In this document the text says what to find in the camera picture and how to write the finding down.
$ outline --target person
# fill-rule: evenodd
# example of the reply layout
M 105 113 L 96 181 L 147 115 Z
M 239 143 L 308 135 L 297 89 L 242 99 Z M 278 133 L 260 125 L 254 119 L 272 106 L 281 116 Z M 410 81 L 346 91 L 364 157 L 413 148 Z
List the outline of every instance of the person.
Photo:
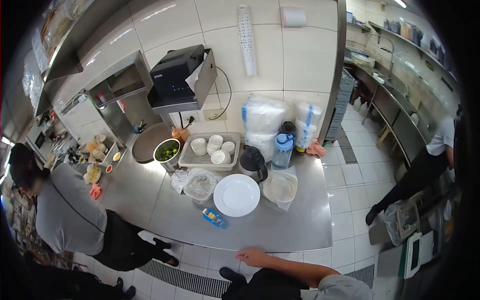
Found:
M 56 253 L 84 253 L 117 271 L 133 270 L 152 258 L 179 265 L 164 252 L 169 243 L 141 239 L 142 228 L 92 199 L 82 175 L 70 165 L 61 163 L 52 173 L 40 169 L 33 152 L 21 143 L 12 148 L 9 163 L 18 187 L 30 197 L 37 195 L 36 230 Z
M 243 275 L 222 267 L 220 275 L 232 282 L 222 300 L 373 299 L 372 290 L 365 283 L 326 266 L 272 257 L 257 248 L 240 250 L 235 258 L 262 269 L 247 283 Z M 310 290 L 310 287 L 318 287 L 318 290 Z
M 451 117 L 446 117 L 440 123 L 438 130 L 428 145 L 420 150 L 413 159 L 410 168 L 403 175 L 402 179 L 390 192 L 378 203 L 375 204 L 365 217 L 367 225 L 381 211 L 398 201 L 407 200 L 411 196 L 425 189 L 436 178 L 438 178 L 447 167 L 454 167 L 454 146 L 455 122 Z
M 99 282 L 98 277 L 91 273 L 51 266 L 32 251 L 26 251 L 24 259 L 41 299 L 130 300 L 136 293 L 134 286 L 124 292 L 120 277 L 116 286 L 111 286 Z

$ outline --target black shoe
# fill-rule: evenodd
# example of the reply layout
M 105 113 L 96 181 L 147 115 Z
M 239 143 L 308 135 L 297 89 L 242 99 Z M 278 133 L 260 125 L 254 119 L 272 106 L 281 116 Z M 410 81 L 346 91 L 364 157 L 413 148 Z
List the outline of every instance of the black shoe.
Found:
M 165 243 L 164 241 L 161 241 L 160 239 L 153 238 L 153 241 L 155 242 L 155 245 L 162 248 L 162 249 L 170 249 L 172 248 L 172 244 L 170 243 Z
M 245 276 L 238 274 L 230 268 L 222 267 L 218 272 L 220 273 L 220 276 L 222 276 L 226 280 L 230 280 L 232 282 L 244 282 L 245 284 L 247 284 L 247 279 L 245 279 Z
M 173 260 L 173 263 L 171 263 L 171 264 L 170 264 L 170 263 L 166 263 L 166 264 L 169 264 L 169 265 L 171 265 L 172 267 L 178 267 L 179 264 L 180 264 L 179 260 L 176 259 L 174 256 L 171 256 L 171 259 Z
M 115 286 L 116 288 L 119 288 L 121 291 L 123 291 L 123 279 L 120 277 L 117 278 L 117 285 Z
M 125 298 L 126 300 L 130 300 L 135 296 L 135 293 L 137 292 L 137 289 L 134 286 L 131 286 L 128 288 L 128 290 L 125 291 Z
M 367 216 L 365 217 L 365 223 L 367 223 L 368 226 L 370 226 L 375 220 L 375 217 L 377 217 L 379 211 L 376 209 L 375 206 L 372 207 L 372 209 L 368 212 Z

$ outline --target electrical outlet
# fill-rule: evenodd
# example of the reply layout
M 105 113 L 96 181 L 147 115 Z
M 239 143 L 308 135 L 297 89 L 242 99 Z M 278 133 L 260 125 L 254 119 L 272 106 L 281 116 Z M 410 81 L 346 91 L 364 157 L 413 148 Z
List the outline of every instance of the electrical outlet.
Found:
M 196 111 L 185 111 L 181 113 L 181 118 L 184 126 L 187 126 L 190 117 L 194 118 L 192 123 L 200 122 L 200 117 L 198 116 L 198 113 Z
M 223 112 L 223 109 L 209 109 L 209 110 L 204 110 L 204 118 L 205 121 L 224 121 L 227 119 L 227 113 L 223 113 L 223 115 L 220 116 L 220 118 L 211 120 L 211 118 L 216 118 L 218 115 L 220 115 Z

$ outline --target hand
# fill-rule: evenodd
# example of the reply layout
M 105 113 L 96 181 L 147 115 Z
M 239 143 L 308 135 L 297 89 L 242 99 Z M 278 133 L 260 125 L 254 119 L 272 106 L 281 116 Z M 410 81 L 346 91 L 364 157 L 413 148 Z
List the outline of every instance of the hand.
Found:
M 237 252 L 235 258 L 251 267 L 267 267 L 272 257 L 258 248 L 245 248 Z

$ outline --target bowl of limes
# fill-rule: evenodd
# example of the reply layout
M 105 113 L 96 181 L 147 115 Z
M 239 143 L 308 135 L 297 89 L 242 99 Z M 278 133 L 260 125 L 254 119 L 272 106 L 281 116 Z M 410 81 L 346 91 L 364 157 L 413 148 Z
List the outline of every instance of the bowl of limes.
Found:
M 161 142 L 153 152 L 153 159 L 159 162 L 168 172 L 179 169 L 180 142 L 168 139 Z

